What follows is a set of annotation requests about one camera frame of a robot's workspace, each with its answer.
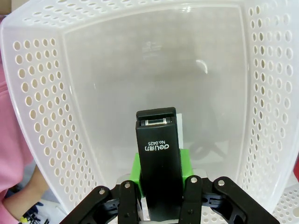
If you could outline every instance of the green object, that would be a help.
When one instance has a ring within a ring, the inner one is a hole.
[[[189,176],[193,175],[188,149],[181,149],[181,166],[182,166],[183,187],[185,187],[185,180]]]
[[[191,160],[189,155],[188,149],[181,149],[181,166],[182,166],[182,177],[183,177],[183,187],[185,187],[185,180],[193,175],[193,170],[191,166]],[[130,180],[136,183],[139,187],[139,190],[141,192],[141,196],[144,197],[141,184],[140,184],[140,174],[141,174],[141,167],[140,167],[140,158],[139,154],[135,154],[133,167],[130,175]]]
[[[141,174],[140,159],[139,159],[139,154],[136,153],[135,158],[134,158],[134,162],[133,162],[133,167],[132,167],[132,171],[131,171],[130,180],[138,185],[139,190],[141,192],[141,197],[144,197],[143,191],[142,191],[142,188],[141,188],[141,184],[140,184],[140,174]]]

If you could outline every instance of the person's arm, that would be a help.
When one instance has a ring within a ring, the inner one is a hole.
[[[48,189],[41,171],[36,166],[33,175],[24,189],[3,200],[3,206],[17,220],[35,205]]]

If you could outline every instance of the black robotic claw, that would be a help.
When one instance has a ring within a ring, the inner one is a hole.
[[[60,224],[119,224],[143,220],[138,185],[124,181],[112,190],[96,187]],[[270,213],[228,177],[214,182],[193,175],[186,179],[178,224],[200,224],[201,206],[211,207],[228,224],[279,224]]]

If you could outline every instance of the pink clothing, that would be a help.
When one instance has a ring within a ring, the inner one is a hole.
[[[2,201],[7,190],[21,182],[24,167],[32,160],[9,97],[0,53],[0,224],[19,223]]]

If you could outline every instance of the white plastic basket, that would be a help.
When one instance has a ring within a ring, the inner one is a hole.
[[[71,211],[130,172],[135,113],[176,107],[193,168],[268,211],[298,155],[296,0],[31,0],[1,25],[30,150]],[[209,210],[203,222],[221,220]]]

